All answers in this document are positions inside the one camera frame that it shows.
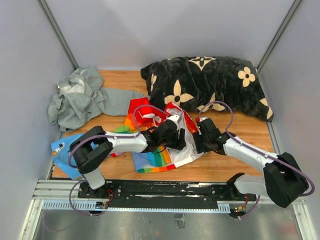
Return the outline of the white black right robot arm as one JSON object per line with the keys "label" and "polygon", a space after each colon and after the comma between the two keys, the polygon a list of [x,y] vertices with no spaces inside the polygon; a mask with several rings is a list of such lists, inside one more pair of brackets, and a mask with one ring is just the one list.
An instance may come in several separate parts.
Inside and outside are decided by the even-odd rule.
{"label": "white black right robot arm", "polygon": [[261,176],[239,172],[227,182],[226,193],[232,200],[245,194],[269,197],[277,206],[286,208],[308,190],[307,178],[301,174],[295,158],[284,152],[276,154],[255,147],[233,133],[220,132],[207,117],[196,118],[199,153],[214,152],[236,158],[258,170]]}

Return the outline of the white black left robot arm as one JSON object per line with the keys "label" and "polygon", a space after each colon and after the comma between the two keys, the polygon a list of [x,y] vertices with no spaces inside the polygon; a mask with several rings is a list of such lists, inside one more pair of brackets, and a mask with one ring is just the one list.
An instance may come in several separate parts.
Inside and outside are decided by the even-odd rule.
{"label": "white black left robot arm", "polygon": [[88,183],[90,193],[101,198],[107,193],[107,185],[100,165],[109,155],[155,153],[160,147],[182,150],[186,146],[185,133],[172,117],[138,133],[112,133],[95,126],[70,145],[69,157],[74,159],[75,168]]}

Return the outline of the rainbow white zip jacket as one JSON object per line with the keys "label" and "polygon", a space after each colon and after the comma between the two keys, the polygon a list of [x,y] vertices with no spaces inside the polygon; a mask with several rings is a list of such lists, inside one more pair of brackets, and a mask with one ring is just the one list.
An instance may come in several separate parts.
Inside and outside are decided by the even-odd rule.
{"label": "rainbow white zip jacket", "polygon": [[[186,146],[182,150],[159,147],[154,153],[133,152],[134,167],[138,173],[169,171],[191,163],[203,155],[198,153],[196,148],[195,137],[199,135],[199,131],[191,116],[173,102],[167,104],[164,111],[181,117],[179,127],[185,129]],[[160,110],[152,108],[146,97],[132,99],[124,123],[115,132],[131,134],[138,131],[137,127],[142,131],[158,127],[167,117]]]}

